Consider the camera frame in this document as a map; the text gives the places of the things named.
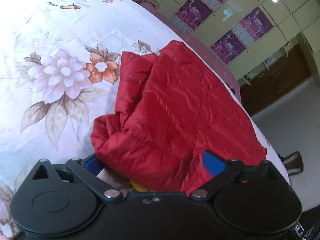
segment pink flower print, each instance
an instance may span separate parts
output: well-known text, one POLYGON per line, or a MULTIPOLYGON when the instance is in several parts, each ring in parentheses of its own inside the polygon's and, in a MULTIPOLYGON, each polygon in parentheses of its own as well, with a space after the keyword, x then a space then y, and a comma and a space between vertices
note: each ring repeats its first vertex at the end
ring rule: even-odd
POLYGON ((43 55, 41 65, 28 70, 28 75, 34 78, 29 85, 30 91, 44 91, 45 104, 59 100, 64 94, 73 100, 79 96, 81 89, 92 85, 88 79, 90 72, 84 68, 84 62, 63 49, 55 57, 43 55))

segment orange flower print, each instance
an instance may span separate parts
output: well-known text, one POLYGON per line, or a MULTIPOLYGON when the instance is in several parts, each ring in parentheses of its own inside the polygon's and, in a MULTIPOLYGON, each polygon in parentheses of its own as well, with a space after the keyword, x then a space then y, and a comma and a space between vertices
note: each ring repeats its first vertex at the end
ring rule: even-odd
POLYGON ((68 4, 67 5, 61 5, 60 6, 61 9, 73 9, 73 10, 78 10, 81 9, 82 7, 80 7, 79 5, 75 5, 75 4, 68 4))
POLYGON ((119 65, 114 61, 105 62, 103 57, 96 53, 90 54, 91 63, 86 63, 86 69, 90 71, 89 80, 92 84, 99 83, 103 79, 114 84, 118 80, 116 69, 119 65))

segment slipper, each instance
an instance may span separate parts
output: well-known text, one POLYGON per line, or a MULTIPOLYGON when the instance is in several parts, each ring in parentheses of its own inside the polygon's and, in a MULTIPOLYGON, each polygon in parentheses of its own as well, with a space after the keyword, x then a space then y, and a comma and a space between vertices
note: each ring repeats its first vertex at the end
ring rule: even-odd
POLYGON ((303 172, 304 166, 300 152, 294 152, 283 158, 283 164, 287 169, 288 175, 296 175, 303 172))

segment red jacket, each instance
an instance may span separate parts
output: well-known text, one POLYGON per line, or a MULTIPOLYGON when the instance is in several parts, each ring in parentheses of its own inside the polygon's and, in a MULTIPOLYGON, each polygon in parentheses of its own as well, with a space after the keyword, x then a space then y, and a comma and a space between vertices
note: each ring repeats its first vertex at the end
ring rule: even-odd
POLYGON ((225 85, 178 41, 159 57, 122 53, 115 111, 94 122, 96 155, 152 190, 189 194, 212 179, 205 150, 247 165, 267 154, 225 85))

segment floral bedsheet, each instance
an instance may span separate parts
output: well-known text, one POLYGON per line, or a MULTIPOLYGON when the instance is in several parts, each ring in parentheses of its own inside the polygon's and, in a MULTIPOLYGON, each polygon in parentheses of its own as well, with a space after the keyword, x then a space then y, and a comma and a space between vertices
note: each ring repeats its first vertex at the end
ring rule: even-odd
MULTIPOLYGON (((94 119, 114 112, 121 52, 158 54, 171 40, 182 39, 131 0, 0 4, 0 240, 5 240, 17 233, 9 214, 12 196, 39 159, 64 163, 93 153, 94 119)), ((252 124, 267 158, 289 181, 252 124)))

